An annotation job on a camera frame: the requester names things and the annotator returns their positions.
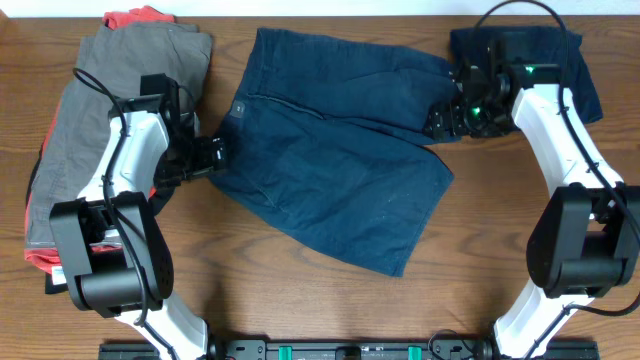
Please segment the navy blue shorts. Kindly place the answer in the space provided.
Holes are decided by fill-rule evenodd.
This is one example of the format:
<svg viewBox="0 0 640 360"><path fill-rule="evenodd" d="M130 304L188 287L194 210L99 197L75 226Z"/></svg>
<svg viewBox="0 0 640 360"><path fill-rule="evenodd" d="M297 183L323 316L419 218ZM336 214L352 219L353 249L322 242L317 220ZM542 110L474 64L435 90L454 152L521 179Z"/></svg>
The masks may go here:
<svg viewBox="0 0 640 360"><path fill-rule="evenodd" d="M261 28L213 183L303 245L399 277L454 178L423 132L450 70L408 47Z"/></svg>

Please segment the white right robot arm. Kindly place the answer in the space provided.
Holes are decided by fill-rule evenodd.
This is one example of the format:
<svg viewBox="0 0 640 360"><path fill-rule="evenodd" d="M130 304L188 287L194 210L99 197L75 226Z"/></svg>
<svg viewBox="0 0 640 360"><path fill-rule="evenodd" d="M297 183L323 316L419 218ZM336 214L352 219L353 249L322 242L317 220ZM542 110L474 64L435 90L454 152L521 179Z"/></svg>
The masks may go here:
<svg viewBox="0 0 640 360"><path fill-rule="evenodd" d="M629 282L639 253L639 189L625 184L591 140L562 70L554 64L465 67L453 99L431 106L424 132L489 138L520 130L536 157L549 202L526 248L529 280L476 347L479 359L577 359L584 345L552 337L578 311Z"/></svg>

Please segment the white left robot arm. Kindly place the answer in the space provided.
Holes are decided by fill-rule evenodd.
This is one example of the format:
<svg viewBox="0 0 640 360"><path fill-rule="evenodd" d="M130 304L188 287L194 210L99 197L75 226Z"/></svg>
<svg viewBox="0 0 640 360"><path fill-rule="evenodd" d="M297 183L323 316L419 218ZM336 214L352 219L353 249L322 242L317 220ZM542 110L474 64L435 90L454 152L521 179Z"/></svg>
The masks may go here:
<svg viewBox="0 0 640 360"><path fill-rule="evenodd" d="M222 139L198 137L177 95L115 102L99 165L50 226L74 305L137 330L162 359L212 359L206 321L174 291L174 267L150 202L226 168Z"/></svg>

